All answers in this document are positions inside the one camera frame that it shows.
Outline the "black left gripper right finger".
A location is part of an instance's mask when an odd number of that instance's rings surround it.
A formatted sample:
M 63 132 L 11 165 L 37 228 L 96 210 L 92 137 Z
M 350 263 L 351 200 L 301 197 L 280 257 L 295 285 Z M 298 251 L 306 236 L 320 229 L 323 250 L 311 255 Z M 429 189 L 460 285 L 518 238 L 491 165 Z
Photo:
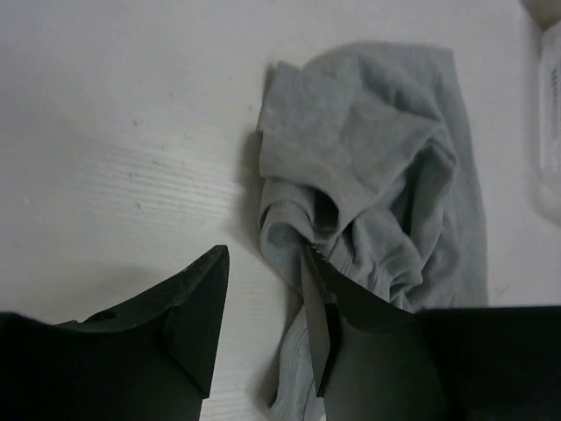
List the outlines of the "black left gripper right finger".
M 302 293 L 329 420 L 557 420 L 560 309 L 394 307 L 313 246 Z

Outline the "grey tank top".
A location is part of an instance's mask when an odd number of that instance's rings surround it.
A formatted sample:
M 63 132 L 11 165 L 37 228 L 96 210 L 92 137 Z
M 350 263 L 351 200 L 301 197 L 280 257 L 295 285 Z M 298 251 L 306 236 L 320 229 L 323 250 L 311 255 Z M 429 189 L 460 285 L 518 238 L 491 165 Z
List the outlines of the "grey tank top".
M 400 309 L 487 304 L 485 212 L 450 49 L 359 42 L 280 62 L 258 130 L 260 251 L 290 287 L 313 245 Z

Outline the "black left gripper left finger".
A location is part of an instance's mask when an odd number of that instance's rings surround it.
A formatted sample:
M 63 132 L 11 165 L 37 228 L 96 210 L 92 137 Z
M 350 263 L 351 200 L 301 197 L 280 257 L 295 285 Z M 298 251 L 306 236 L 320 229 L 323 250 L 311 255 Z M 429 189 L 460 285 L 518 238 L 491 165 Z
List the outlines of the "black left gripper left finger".
M 208 398 L 230 255 L 213 246 L 180 273 L 84 321 L 1 316 L 4 420 L 197 420 Z

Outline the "white plastic laundry basket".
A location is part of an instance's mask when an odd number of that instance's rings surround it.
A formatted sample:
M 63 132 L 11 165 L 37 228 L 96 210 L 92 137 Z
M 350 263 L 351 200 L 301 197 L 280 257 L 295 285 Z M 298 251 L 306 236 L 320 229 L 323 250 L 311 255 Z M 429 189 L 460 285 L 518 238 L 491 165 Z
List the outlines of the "white plastic laundry basket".
M 560 2 L 520 5 L 527 196 L 537 214 L 560 226 Z

